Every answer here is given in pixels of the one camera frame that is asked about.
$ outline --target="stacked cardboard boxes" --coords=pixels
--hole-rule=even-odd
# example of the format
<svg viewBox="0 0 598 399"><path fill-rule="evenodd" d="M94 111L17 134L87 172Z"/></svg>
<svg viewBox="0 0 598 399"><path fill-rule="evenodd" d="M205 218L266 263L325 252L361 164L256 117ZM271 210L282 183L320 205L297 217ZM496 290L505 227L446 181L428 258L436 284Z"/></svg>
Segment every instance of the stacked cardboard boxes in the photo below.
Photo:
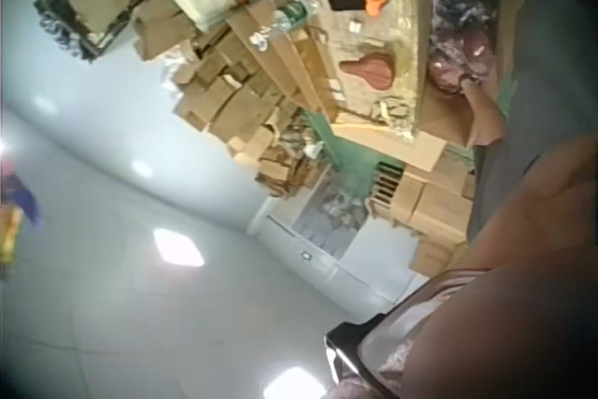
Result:
<svg viewBox="0 0 598 399"><path fill-rule="evenodd" d="M386 206L386 215L378 215L420 234L409 266L413 271L435 276L463 256L473 205L469 165L445 150L431 172L407 165L398 179L385 181L385 190L376 181L368 202L374 202L377 209Z"/></svg>
<svg viewBox="0 0 598 399"><path fill-rule="evenodd" d="M188 63L173 79L183 91L177 115L226 144L235 161L259 170L256 180L272 195L289 196L315 184L321 167L302 152L306 126L299 107L226 24L184 41L179 49ZM300 147L295 151L293 142L285 145L285 139L294 138Z"/></svg>
<svg viewBox="0 0 598 399"><path fill-rule="evenodd" d="M261 155L256 181L271 196L288 198L301 187L313 189L324 171L323 160L311 160L302 151L305 130L302 115L294 114L287 129L275 135L273 144Z"/></svg>

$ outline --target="clear plastic bag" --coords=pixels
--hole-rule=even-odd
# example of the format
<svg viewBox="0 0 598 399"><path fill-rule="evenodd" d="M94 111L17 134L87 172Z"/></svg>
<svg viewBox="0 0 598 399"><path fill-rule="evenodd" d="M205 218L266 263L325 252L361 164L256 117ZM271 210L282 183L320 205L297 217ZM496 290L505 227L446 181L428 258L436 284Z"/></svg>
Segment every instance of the clear plastic bag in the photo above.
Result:
<svg viewBox="0 0 598 399"><path fill-rule="evenodd" d="M456 63L483 80L490 70L498 1L433 0L431 60ZM451 89L434 76L434 70L432 76L441 89Z"/></svg>
<svg viewBox="0 0 598 399"><path fill-rule="evenodd" d="M178 103L183 97L181 87L192 80L192 62L190 62L179 46L176 46L163 55L164 68L160 75L160 84L170 93L170 98Z"/></svg>

